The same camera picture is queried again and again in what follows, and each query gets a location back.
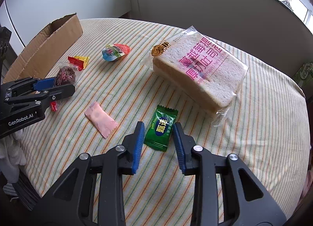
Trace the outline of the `brown cardboard box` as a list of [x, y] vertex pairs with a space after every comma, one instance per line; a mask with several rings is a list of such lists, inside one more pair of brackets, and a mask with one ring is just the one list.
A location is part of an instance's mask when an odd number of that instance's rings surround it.
[[23, 49], [3, 79], [45, 78], [63, 54], [80, 38], [83, 30], [77, 14], [69, 14], [46, 25]]

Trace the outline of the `pink candy packet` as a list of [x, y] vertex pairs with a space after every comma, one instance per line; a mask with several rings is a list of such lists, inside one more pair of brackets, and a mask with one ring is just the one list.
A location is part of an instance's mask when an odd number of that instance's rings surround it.
[[96, 101], [89, 105], [85, 116], [93, 123], [103, 138], [107, 138], [118, 127], [118, 123]]

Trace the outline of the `blue jelly cup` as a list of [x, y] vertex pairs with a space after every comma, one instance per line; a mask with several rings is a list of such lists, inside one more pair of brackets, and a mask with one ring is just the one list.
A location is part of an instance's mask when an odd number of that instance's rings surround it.
[[130, 47], [124, 44], [107, 45], [102, 50], [102, 58], [105, 61], [116, 61], [130, 53]]

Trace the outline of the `striped tablecloth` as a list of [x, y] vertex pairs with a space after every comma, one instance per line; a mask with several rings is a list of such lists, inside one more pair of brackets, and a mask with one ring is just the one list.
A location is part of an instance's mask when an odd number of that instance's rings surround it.
[[[185, 93], [141, 64], [153, 45], [179, 28], [126, 19], [86, 19], [81, 27], [82, 36], [61, 58], [90, 58], [75, 94], [23, 132], [24, 172], [39, 195], [79, 154], [97, 155], [120, 144], [138, 121], [149, 126], [157, 105], [162, 105], [177, 109], [177, 120], [197, 144], [214, 154], [239, 155], [285, 215], [292, 216], [305, 184], [310, 130], [305, 95], [291, 78], [226, 45], [249, 69], [226, 120], [213, 126]], [[128, 45], [130, 53], [105, 61], [102, 50], [115, 43]], [[118, 123], [107, 138], [85, 116], [95, 101]]]

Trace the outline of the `green shopping bag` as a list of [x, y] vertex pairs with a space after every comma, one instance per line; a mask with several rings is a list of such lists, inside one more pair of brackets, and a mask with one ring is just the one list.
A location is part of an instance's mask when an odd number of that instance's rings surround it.
[[296, 82], [300, 88], [304, 88], [312, 84], [312, 66], [312, 61], [304, 63], [292, 77], [294, 82]]

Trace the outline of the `dark green candy packet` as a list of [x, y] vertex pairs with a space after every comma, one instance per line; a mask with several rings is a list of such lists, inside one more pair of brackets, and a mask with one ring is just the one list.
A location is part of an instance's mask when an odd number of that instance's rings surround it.
[[167, 151], [172, 127], [177, 115], [178, 111], [176, 109], [157, 105], [144, 144], [157, 151]]

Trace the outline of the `packaged sliced bread loaf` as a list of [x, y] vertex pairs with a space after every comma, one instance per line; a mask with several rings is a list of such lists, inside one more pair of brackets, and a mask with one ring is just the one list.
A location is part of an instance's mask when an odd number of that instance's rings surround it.
[[216, 126], [226, 119], [248, 71], [194, 27], [154, 45], [143, 64], [185, 92]]

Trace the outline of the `yellow candy packet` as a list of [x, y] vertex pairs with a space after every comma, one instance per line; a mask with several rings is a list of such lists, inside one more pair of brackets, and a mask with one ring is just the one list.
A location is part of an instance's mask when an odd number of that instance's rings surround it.
[[79, 71], [84, 70], [89, 64], [90, 58], [84, 56], [74, 56], [73, 63], [78, 67]]

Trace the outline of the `dark dried fruit bag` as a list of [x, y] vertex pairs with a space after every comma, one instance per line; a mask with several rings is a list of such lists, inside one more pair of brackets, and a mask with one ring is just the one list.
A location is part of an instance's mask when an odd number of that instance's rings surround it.
[[55, 77], [54, 87], [65, 84], [75, 85], [82, 74], [78, 67], [73, 63], [73, 57], [68, 56], [67, 62], [59, 63], [59, 71]]

